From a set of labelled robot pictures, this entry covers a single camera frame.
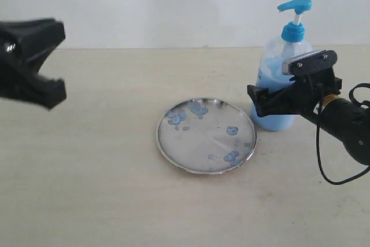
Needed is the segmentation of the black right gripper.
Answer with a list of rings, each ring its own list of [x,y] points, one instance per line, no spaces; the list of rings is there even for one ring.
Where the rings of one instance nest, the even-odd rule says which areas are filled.
[[[257,116],[320,114],[325,98],[335,98],[341,93],[342,79],[333,69],[325,69],[310,75],[290,78],[292,85],[271,93],[268,88],[247,85]]]

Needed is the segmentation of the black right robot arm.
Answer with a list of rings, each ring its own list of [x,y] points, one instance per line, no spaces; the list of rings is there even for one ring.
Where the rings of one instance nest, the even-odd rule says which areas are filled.
[[[331,69],[292,80],[274,93],[248,85],[257,115],[300,115],[341,141],[356,162],[369,165],[369,109],[339,96],[342,81]]]

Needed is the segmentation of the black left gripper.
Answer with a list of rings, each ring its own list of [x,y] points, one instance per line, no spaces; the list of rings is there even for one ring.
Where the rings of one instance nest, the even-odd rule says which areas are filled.
[[[53,109],[66,100],[63,79],[39,76],[39,65],[65,40],[62,21],[1,22],[1,98]]]

